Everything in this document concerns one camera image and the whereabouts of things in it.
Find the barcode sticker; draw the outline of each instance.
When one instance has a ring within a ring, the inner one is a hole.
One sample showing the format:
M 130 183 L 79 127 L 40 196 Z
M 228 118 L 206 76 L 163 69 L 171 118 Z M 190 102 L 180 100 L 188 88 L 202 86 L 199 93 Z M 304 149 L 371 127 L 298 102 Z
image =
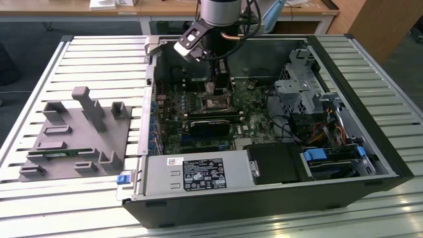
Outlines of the barcode sticker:
M 136 12 L 120 11 L 118 12 L 119 15 L 136 15 Z

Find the warning label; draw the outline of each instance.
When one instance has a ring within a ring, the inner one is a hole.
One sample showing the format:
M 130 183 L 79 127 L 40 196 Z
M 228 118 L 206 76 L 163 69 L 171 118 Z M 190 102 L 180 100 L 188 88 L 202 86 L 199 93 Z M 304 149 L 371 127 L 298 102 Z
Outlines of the warning label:
M 226 188 L 223 161 L 219 159 L 184 161 L 184 190 Z

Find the desk leg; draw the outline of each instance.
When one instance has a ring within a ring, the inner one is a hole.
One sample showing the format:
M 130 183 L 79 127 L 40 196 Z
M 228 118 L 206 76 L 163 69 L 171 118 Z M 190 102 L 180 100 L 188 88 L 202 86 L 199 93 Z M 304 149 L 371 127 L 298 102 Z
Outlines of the desk leg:
M 151 17 L 150 16 L 140 16 L 139 17 L 139 22 L 142 25 L 142 32 L 143 35 L 151 35 L 151 28 L 150 28 L 150 22 L 151 22 Z
M 324 35 L 330 29 L 331 23 L 334 20 L 334 16 L 324 16 L 323 20 L 320 21 L 315 34 L 316 35 Z

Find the blue tab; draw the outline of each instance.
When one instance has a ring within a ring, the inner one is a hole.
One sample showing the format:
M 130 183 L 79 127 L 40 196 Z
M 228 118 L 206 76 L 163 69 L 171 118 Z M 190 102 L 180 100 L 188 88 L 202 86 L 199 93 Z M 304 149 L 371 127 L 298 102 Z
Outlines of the blue tab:
M 366 156 L 366 151 L 364 151 L 364 148 L 363 148 L 363 147 L 358 146 L 356 150 L 358 150 L 358 153 L 359 153 L 359 155 L 360 155 L 362 157 Z
M 308 151 L 304 152 L 304 158 L 306 158 L 306 161 L 311 161 L 312 160 L 311 154 L 308 153 Z
M 307 152 L 310 153 L 312 160 L 326 160 L 328 158 L 323 149 L 310 149 Z
M 118 175 L 116 184 L 130 184 L 131 183 L 131 175 Z

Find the black cable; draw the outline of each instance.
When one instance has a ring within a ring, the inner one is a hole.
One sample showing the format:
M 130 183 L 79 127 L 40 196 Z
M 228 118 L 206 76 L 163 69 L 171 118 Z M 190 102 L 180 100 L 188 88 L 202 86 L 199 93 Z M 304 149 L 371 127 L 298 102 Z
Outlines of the black cable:
M 280 137 L 280 141 L 283 142 L 283 139 L 292 139 L 294 140 L 294 138 L 292 137 L 288 137 L 288 136 L 284 136 L 283 135 L 283 130 L 282 130 L 282 137 Z
M 300 8 L 300 6 L 292 6 L 288 2 L 286 2 L 286 4 L 288 4 L 290 9 L 291 9 L 291 21 L 294 21 L 294 12 L 292 12 L 292 8 Z
M 267 115 L 270 121 L 274 123 L 274 125 L 275 125 L 278 128 L 282 129 L 282 135 L 283 135 L 283 132 L 286 132 L 290 136 L 292 136 L 292 139 L 294 139 L 298 143 L 304 144 L 304 142 L 300 140 L 300 138 L 298 138 L 298 136 L 294 135 L 294 133 L 292 133 L 291 131 L 288 131 L 287 129 L 284 129 L 284 127 L 280 126 L 280 125 L 274 121 L 274 118 L 276 118 L 276 117 L 283 117 L 283 118 L 284 118 L 284 116 L 283 116 L 283 115 L 276 115 L 276 116 L 272 116 L 272 117 L 271 117 L 271 115 L 270 115 L 270 111 L 268 111 L 267 105 L 268 105 L 268 101 L 270 101 L 270 91 L 271 91 L 271 89 L 274 88 L 274 86 L 275 86 L 275 85 L 271 85 L 271 87 L 270 87 L 270 89 L 268 89 L 267 96 L 266 96 L 266 102 L 264 102 L 264 103 L 266 103 L 266 115 Z
M 195 15 L 195 20 L 198 21 L 199 18 L 200 18 L 200 15 L 199 15 L 199 5 L 200 5 L 200 0 L 198 0 L 198 6 L 196 6 L 196 15 Z
M 247 24 L 244 24 L 244 26 L 247 26 L 247 28 L 244 28 L 244 35 L 250 33 L 250 28 L 251 28 L 251 3 L 250 3 L 250 0 L 246 0 L 246 1 L 247 1 L 248 16 L 247 16 Z
M 206 61 L 212 61 L 212 60 L 220 60 L 220 59 L 227 58 L 228 56 L 231 56 L 231 55 L 242 48 L 242 46 L 243 46 L 244 43 L 246 43 L 246 40 L 247 40 L 248 38 L 251 38 L 251 37 L 259 32 L 259 30 L 260 30 L 260 25 L 262 25 L 262 13 L 260 13 L 260 8 L 259 8 L 258 0 L 252 0 L 252 3 L 254 3 L 254 5 L 255 5 L 255 7 L 256 7 L 256 10 L 258 10 L 258 23 L 259 23 L 259 27 L 258 27 L 258 28 L 255 29 L 255 31 L 250 34 L 250 36 L 244 36 L 244 37 L 242 38 L 242 40 L 238 42 L 236 46 L 235 46 L 226 54 L 223 54 L 223 55 L 220 55 L 220 56 L 218 56 L 218 57 L 214 57 L 214 58 L 204 58 L 203 60 L 206 60 Z
M 254 6 L 256 7 L 256 10 L 258 10 L 258 25 L 259 26 L 256 27 L 254 32 L 250 34 L 250 36 L 246 35 L 244 37 L 242 37 L 242 39 L 240 39 L 242 41 L 244 41 L 244 40 L 250 39 L 251 37 L 254 37 L 255 34 L 259 32 L 260 26 L 262 26 L 262 12 L 260 12 L 260 8 L 259 8 L 258 0 L 252 0 L 252 3 L 254 3 Z

